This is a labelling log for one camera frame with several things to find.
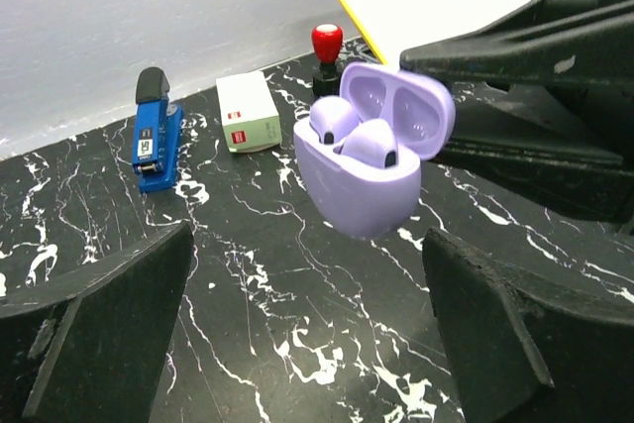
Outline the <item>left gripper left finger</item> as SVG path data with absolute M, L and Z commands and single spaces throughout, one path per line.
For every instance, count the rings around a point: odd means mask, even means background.
M 2 421 L 149 421 L 192 255 L 180 222 L 2 298 Z

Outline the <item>blue black tool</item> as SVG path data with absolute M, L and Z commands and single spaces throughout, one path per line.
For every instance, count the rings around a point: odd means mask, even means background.
M 183 108 L 169 100 L 164 71 L 150 66 L 136 86 L 137 112 L 132 140 L 132 168 L 141 193 L 172 188 L 176 183 Z

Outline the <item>white rectangular box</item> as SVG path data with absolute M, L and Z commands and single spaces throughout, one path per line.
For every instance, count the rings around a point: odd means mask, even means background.
M 230 153 L 259 152 L 281 143 L 279 114 L 262 71 L 218 78 L 216 88 Z

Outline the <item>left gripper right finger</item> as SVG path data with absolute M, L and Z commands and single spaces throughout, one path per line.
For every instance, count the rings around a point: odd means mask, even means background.
M 466 421 L 632 421 L 632 307 L 437 228 L 422 262 Z

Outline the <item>purple round earbud case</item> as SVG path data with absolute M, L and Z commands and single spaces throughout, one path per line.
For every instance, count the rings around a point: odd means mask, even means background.
M 340 233 L 371 239 L 397 229 L 413 213 L 421 189 L 421 164 L 449 141 L 456 120 L 450 91 L 429 76 L 354 62 L 336 95 L 361 120 L 385 120 L 397 141 L 398 162 L 379 169 L 338 155 L 319 143 L 309 116 L 293 127 L 302 181 L 322 216 Z

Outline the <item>red emergency button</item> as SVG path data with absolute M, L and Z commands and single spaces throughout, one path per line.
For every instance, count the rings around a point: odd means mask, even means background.
M 311 41 L 320 62 L 313 73 L 313 94 L 316 98 L 336 95 L 341 80 L 338 58 L 343 45 L 343 29 L 335 24 L 318 25 L 311 32 Z

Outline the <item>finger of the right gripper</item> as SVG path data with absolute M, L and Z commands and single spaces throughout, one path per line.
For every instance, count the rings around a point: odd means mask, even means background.
M 455 83 L 441 163 L 467 169 L 562 215 L 633 220 L 633 92 Z
M 530 0 L 479 30 L 403 51 L 400 67 L 449 81 L 630 86 L 633 0 Z

